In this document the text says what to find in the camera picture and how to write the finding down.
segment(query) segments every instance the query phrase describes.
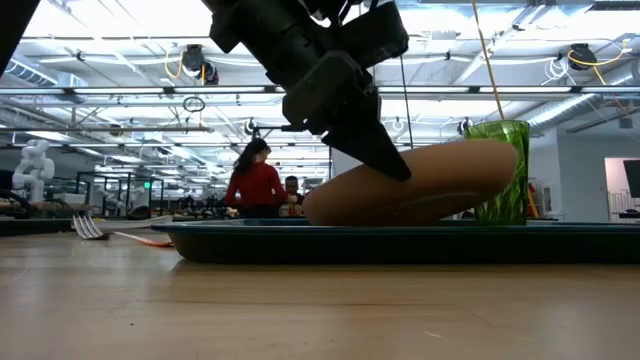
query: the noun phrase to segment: green glass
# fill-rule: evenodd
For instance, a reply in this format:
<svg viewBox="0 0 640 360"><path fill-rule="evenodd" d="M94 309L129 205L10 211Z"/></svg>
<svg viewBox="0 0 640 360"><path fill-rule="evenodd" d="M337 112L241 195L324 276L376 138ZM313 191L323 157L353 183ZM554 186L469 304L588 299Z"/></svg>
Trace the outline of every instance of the green glass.
<svg viewBox="0 0 640 360"><path fill-rule="evenodd" d="M495 121L469 127L465 139L493 139L513 145L519 160L511 184L498 196L476 207L476 221L484 225L524 225L527 221L529 123Z"/></svg>

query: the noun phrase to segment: table surface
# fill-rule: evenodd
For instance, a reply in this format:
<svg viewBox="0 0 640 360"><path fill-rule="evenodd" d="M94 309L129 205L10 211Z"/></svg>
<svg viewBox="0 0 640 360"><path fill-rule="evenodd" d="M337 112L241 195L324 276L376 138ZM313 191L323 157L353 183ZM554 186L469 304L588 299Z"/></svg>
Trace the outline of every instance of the table surface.
<svg viewBox="0 0 640 360"><path fill-rule="evenodd" d="M635 360L640 267L220 266L9 237L0 324L3 360Z"/></svg>

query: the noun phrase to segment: woman in red shirt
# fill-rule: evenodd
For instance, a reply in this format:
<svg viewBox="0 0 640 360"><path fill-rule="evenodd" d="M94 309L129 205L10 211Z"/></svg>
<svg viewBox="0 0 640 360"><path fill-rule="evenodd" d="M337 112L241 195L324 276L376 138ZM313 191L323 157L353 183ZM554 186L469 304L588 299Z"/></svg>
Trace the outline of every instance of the woman in red shirt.
<svg viewBox="0 0 640 360"><path fill-rule="evenodd" d="M233 206L236 204L236 192L240 191L243 217L278 217L280 204L293 200L284 191L278 171L265 163L270 152L271 149L264 140L253 139L235 162L224 199L227 206Z"/></svg>

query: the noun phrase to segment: wall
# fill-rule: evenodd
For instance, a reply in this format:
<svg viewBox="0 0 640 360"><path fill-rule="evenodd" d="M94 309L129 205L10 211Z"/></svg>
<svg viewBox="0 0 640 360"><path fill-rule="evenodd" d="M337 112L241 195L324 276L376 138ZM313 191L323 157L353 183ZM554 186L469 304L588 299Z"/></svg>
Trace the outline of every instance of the wall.
<svg viewBox="0 0 640 360"><path fill-rule="evenodd" d="M545 131L542 137L531 138L529 143L529 178L536 179L535 184L549 188L551 212L546 215L562 219L558 134L555 128Z"/></svg>
<svg viewBox="0 0 640 360"><path fill-rule="evenodd" d="M558 136L562 209L566 221L608 222L606 157L640 157L640 143L624 136Z"/></svg>

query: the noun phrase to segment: dark teal tray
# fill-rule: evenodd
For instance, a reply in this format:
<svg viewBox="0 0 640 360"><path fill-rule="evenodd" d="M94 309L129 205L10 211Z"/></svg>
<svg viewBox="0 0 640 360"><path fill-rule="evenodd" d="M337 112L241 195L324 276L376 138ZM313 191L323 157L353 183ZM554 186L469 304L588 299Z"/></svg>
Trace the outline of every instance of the dark teal tray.
<svg viewBox="0 0 640 360"><path fill-rule="evenodd" d="M153 225L184 258L217 263L640 263L640 226L542 222L478 226L317 227L306 220Z"/></svg>

